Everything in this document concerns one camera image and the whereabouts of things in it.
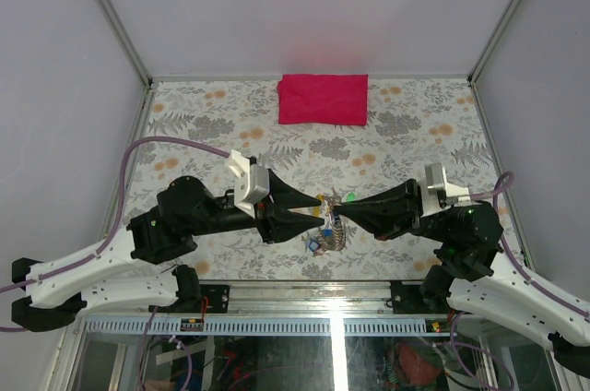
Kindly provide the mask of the metal keyring hoop yellow handle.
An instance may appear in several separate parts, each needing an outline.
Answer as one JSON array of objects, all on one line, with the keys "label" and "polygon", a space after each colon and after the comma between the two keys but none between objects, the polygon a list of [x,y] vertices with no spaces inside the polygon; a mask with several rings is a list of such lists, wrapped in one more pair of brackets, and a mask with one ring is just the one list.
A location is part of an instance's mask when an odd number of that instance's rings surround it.
[{"label": "metal keyring hoop yellow handle", "polygon": [[342,219],[334,211],[334,209],[332,210],[332,213],[328,217],[328,224],[323,226],[323,228],[319,228],[314,234],[312,234],[307,239],[307,241],[313,235],[315,235],[319,230],[323,230],[323,229],[331,229],[333,232],[333,241],[331,243],[330,249],[328,251],[326,251],[325,253],[320,253],[320,254],[316,254],[316,255],[311,252],[313,255],[319,256],[319,255],[325,255],[325,254],[331,253],[331,252],[340,252],[341,250],[343,250],[345,248],[346,243],[347,243],[346,228],[344,226]]}]

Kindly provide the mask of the key yellow tag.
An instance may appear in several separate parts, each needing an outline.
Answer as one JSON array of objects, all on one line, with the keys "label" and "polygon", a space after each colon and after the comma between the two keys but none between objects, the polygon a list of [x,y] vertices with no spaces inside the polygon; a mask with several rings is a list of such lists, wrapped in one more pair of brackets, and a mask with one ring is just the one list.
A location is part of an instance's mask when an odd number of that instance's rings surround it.
[{"label": "key yellow tag", "polygon": [[316,195],[315,199],[320,202],[319,205],[312,207],[312,215],[316,218],[328,218],[332,213],[333,207],[342,202],[341,194],[334,187],[326,193]]}]

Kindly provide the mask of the blue key tag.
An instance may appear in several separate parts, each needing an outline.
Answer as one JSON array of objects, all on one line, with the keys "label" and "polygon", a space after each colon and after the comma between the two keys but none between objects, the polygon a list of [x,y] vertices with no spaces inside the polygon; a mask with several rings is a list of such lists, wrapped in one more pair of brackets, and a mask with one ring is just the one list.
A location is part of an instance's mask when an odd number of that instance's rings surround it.
[{"label": "blue key tag", "polygon": [[306,248],[316,254],[325,253],[330,249],[333,241],[333,232],[331,229],[319,230],[306,243]]}]

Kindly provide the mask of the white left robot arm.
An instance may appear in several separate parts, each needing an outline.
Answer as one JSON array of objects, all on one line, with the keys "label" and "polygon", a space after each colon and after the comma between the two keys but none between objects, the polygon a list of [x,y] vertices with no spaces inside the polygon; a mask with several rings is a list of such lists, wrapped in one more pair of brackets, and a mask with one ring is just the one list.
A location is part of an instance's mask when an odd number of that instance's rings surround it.
[{"label": "white left robot arm", "polygon": [[12,280],[25,294],[12,302],[11,320],[19,331],[47,332],[97,311],[204,314],[207,299],[193,267],[180,264],[143,278],[126,278],[124,273],[188,255],[201,236],[255,230],[263,243],[289,241],[324,225],[323,219],[301,213],[320,204],[274,173],[245,207],[238,206],[233,189],[214,196],[199,179],[180,177],[158,193],[156,206],[103,241],[51,262],[26,257],[14,261]]}]

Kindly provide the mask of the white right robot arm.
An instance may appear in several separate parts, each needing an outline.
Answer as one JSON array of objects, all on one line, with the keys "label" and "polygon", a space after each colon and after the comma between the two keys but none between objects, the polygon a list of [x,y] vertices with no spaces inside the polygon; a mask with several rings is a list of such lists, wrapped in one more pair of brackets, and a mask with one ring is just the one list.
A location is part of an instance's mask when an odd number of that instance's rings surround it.
[{"label": "white right robot arm", "polygon": [[334,211],[381,241],[412,234],[440,245],[439,262],[419,287],[427,310],[484,317],[551,351],[567,370],[589,375],[589,303],[515,259],[491,203],[464,187],[410,179]]}]

